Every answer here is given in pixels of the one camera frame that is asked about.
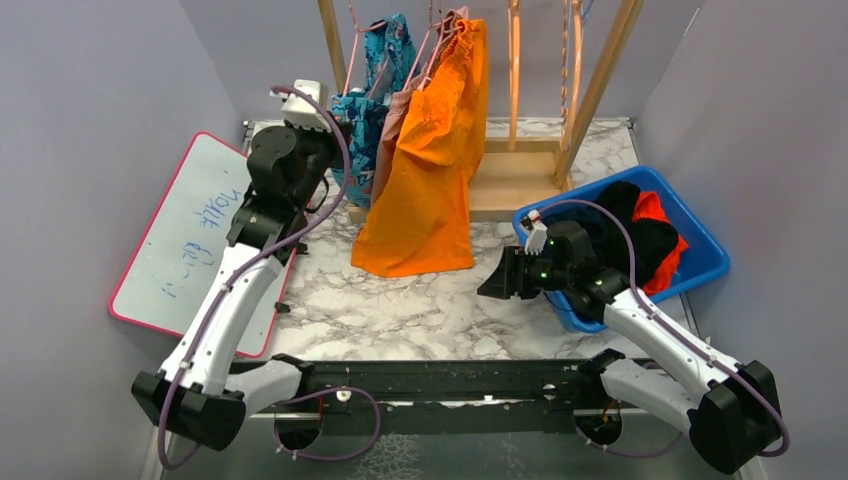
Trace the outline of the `blue shark print shorts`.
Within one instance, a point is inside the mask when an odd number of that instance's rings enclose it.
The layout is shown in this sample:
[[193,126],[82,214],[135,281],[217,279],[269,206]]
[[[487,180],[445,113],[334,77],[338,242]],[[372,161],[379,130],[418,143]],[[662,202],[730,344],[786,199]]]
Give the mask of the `blue shark print shorts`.
[[334,108],[330,102],[334,118],[352,127],[348,144],[351,176],[346,177],[341,167],[334,168],[332,174],[338,185],[347,186],[347,199],[358,207],[370,206],[376,150],[389,110],[390,97],[385,104],[346,102]]

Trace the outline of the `black shorts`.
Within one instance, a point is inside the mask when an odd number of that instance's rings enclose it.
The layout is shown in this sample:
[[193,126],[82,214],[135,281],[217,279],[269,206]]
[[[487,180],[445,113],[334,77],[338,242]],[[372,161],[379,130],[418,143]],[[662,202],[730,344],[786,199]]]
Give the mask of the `black shorts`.
[[[615,215],[627,230],[634,248],[637,286],[648,295],[669,288],[688,244],[669,222],[658,194],[616,181],[594,203]],[[628,273],[626,240],[615,223],[591,207],[580,214],[579,223],[588,232],[597,258]]]

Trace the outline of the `orange hanger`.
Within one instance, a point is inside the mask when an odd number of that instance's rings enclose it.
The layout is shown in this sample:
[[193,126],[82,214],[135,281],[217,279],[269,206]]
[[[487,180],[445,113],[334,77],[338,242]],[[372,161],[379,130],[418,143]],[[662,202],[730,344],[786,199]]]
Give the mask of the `orange hanger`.
[[583,17],[581,0],[563,2],[562,31],[562,82],[561,82],[561,137],[560,150],[570,151],[574,144],[574,130],[579,110],[580,81],[582,76]]
[[507,149],[512,152],[517,144],[517,122],[520,108],[520,0],[509,0],[508,7],[508,60],[509,60],[509,130]]

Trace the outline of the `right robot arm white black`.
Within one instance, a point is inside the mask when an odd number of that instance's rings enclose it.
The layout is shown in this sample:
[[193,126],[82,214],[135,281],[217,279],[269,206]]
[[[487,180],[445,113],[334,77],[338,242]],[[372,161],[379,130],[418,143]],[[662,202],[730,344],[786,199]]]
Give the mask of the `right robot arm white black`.
[[507,300],[561,293],[574,312],[600,320],[659,366],[651,370],[614,351],[596,356],[576,383],[585,404],[632,404],[677,429],[725,474],[786,450],[786,424],[767,367],[758,361],[743,365],[678,326],[624,273],[603,267],[578,223],[536,223],[533,229],[543,230],[544,247],[505,248],[478,294]]

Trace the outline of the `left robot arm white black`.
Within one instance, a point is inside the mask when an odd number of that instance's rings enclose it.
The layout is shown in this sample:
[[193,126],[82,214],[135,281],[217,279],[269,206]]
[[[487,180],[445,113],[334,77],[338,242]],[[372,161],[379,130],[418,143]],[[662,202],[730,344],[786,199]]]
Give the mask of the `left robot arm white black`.
[[140,372],[131,394],[158,432],[221,451],[247,417],[276,401],[290,410],[313,401],[314,384],[285,357],[231,374],[237,345],[266,291],[299,247],[300,238],[333,211],[310,202],[330,168],[350,165],[349,134],[275,125],[252,139],[249,183],[226,235],[216,280],[177,348],[154,373]]

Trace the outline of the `pink beige shorts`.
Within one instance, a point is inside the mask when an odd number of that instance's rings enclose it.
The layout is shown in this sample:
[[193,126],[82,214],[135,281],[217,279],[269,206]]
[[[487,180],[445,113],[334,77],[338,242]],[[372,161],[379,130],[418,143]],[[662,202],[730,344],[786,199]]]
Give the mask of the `pink beige shorts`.
[[396,151],[403,121],[408,113],[412,93],[416,90],[423,90],[432,80],[432,76],[440,63],[440,57],[447,48],[448,42],[458,33],[459,20],[467,19],[468,17],[469,8],[467,5],[451,9],[445,14],[438,28],[438,42],[434,46],[432,53],[424,60],[419,72],[417,74],[408,74],[402,85],[402,89],[392,94],[389,110],[376,150],[375,172],[370,197],[371,206],[376,204],[388,182],[391,173],[391,162]]

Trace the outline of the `orange shorts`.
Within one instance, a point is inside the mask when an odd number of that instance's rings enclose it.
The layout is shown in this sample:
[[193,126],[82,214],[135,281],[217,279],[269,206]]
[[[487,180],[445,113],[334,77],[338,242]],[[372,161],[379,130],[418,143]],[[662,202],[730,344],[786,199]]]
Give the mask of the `orange shorts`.
[[404,93],[388,178],[354,242],[353,266],[381,277],[473,266],[469,189],[485,152],[488,95],[486,22],[459,18]]

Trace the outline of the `pink hanger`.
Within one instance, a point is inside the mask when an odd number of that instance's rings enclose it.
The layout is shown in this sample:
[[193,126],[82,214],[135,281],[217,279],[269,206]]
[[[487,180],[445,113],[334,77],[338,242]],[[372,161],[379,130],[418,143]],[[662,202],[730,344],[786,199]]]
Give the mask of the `pink hanger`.
[[[404,14],[385,15],[364,25],[359,21],[356,3],[349,1],[347,7],[354,37],[341,86],[331,97],[334,108],[346,102],[385,104],[391,95],[408,88],[429,90],[442,65],[441,49],[461,30],[459,22],[468,17],[466,7],[449,10],[439,19],[430,16],[425,38],[416,44]],[[359,52],[365,57],[366,76],[364,84],[355,87],[351,80]]]

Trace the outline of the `wooden clothes rack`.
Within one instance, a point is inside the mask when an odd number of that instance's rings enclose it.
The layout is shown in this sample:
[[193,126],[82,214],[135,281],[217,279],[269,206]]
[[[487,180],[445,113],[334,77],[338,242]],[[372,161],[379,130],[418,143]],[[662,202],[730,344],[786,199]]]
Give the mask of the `wooden clothes rack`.
[[394,153],[381,196],[374,206],[360,207],[353,220],[422,211],[451,218],[463,214],[471,222],[504,221],[524,203],[572,190],[571,168],[642,8],[640,1],[620,4],[589,85],[580,90],[570,151],[560,150],[561,125],[558,140],[517,134],[512,152],[508,134],[484,138],[477,126],[466,141],[450,143],[434,157],[400,158]]

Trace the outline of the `blue plastic bin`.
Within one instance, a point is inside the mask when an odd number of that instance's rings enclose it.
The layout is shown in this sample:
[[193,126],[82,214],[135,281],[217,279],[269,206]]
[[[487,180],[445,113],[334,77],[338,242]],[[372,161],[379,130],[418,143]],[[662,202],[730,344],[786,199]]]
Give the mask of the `blue plastic bin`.
[[632,167],[574,190],[518,208],[511,219],[518,241],[523,244],[529,235],[527,229],[521,225],[521,219],[530,211],[536,210],[542,215],[567,211],[570,209],[568,205],[559,206],[557,203],[565,199],[593,201],[608,185],[616,181],[629,182],[642,191],[656,193],[670,224],[688,244],[688,249],[682,253],[678,268],[671,278],[670,286],[651,295],[652,302],[661,303],[709,283],[728,272],[730,258],[726,250],[669,182],[657,170],[648,166]]

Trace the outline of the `whiteboard with pink frame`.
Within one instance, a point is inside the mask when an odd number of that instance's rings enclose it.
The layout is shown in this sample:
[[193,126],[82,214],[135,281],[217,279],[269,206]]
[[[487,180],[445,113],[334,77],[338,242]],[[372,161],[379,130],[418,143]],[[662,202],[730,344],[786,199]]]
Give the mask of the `whiteboard with pink frame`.
[[219,277],[249,181],[245,155],[197,133],[112,294],[112,316],[183,336]]

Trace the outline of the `black mounting rail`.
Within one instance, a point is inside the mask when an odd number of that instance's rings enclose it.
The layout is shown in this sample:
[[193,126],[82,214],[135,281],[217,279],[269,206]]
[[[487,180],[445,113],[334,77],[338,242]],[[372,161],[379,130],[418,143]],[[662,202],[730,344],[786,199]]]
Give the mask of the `black mounting rail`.
[[590,361],[315,361],[298,396],[258,410],[284,432],[319,429],[327,436],[571,433],[577,415],[610,408]]

